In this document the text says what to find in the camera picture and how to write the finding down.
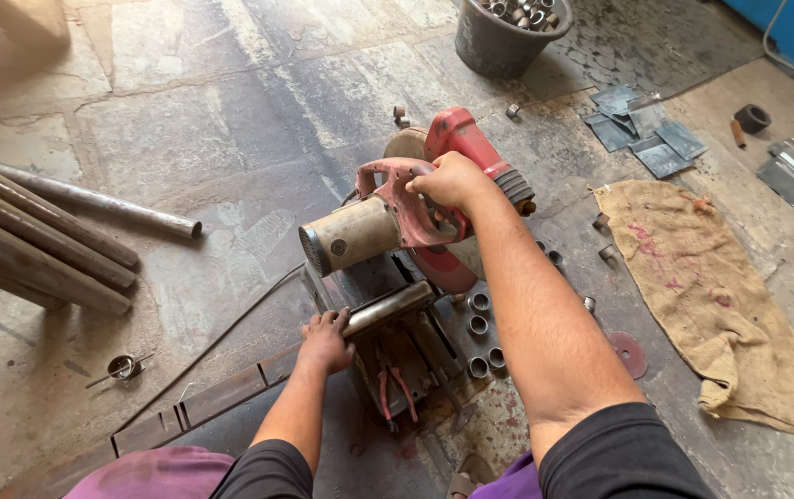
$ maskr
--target black bucket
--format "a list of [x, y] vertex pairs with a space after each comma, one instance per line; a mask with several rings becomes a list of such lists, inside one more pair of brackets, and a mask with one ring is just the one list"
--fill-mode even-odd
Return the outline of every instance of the black bucket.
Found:
[[462, 0], [455, 32], [455, 51], [471, 69], [491, 78], [518, 78], [545, 46], [563, 38], [572, 26], [567, 0], [555, 0], [551, 12], [558, 28], [549, 33], [527, 31], [496, 18], [475, 0]]

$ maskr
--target hand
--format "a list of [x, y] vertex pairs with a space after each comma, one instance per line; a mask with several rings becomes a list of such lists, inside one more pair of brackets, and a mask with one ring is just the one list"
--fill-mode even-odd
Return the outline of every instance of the hand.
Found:
[[297, 364], [325, 369], [328, 375], [348, 367], [353, 359], [353, 343], [345, 347], [342, 331], [351, 316], [348, 307], [341, 312], [330, 310], [311, 317], [310, 325], [301, 327], [304, 343], [298, 351]]
[[465, 213], [469, 213], [473, 202], [485, 202], [492, 195], [503, 195], [502, 189], [480, 170], [480, 166], [460, 153], [445, 153], [436, 158], [433, 165], [436, 166], [434, 173], [418, 176], [406, 184], [406, 190], [414, 195], [428, 195], [443, 206], [454, 206]]

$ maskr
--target forearm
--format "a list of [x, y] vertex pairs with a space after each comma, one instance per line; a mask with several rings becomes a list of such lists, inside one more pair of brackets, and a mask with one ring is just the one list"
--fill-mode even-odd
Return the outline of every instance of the forearm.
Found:
[[286, 440], [307, 460], [311, 473], [316, 474], [327, 378], [325, 367], [315, 367], [310, 362], [299, 360], [280, 398], [261, 422], [250, 447], [272, 438]]
[[479, 241], [502, 350], [525, 406], [539, 462], [587, 415], [645, 398], [508, 199], [501, 193], [481, 196], [467, 211]]

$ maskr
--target left hand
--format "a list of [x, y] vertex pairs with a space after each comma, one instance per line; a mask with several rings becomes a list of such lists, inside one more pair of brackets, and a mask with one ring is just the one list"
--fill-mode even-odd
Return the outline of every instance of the left hand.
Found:
[[341, 312], [330, 310], [322, 316], [311, 317], [311, 323], [301, 327], [304, 344], [298, 352], [297, 363], [325, 369], [329, 375], [348, 367], [355, 347], [353, 343], [345, 345], [342, 331], [350, 315], [345, 307]]

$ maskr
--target burlap sack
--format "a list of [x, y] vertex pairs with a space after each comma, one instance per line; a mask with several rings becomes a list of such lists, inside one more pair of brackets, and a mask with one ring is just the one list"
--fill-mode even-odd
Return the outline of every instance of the burlap sack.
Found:
[[594, 190], [649, 311], [715, 416], [794, 433], [794, 330], [709, 200], [667, 182]]

